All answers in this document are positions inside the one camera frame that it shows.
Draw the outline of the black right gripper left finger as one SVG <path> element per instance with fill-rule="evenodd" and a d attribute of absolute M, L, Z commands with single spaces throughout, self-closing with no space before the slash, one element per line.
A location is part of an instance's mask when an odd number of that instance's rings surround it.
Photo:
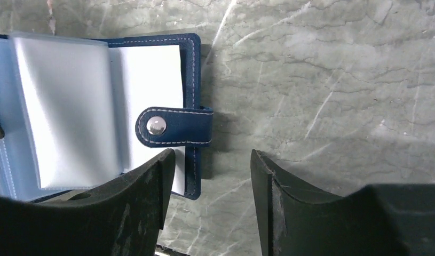
<path fill-rule="evenodd" d="M 0 255 L 153 255 L 175 167 L 175 152 L 166 149 L 66 201 L 0 197 Z"/>

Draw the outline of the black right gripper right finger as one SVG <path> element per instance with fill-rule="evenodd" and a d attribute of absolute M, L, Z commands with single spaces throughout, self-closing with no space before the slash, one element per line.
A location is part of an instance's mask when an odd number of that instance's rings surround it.
<path fill-rule="evenodd" d="M 435 255 L 435 184 L 324 191 L 251 152 L 263 255 Z"/>

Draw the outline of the blue leather card holder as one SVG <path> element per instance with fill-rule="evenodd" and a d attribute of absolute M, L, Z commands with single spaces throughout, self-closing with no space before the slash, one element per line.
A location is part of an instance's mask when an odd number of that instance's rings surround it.
<path fill-rule="evenodd" d="M 195 33 L 83 39 L 0 35 L 0 195 L 19 201 L 90 189 L 176 154 L 172 193 L 201 194 L 201 105 Z"/>

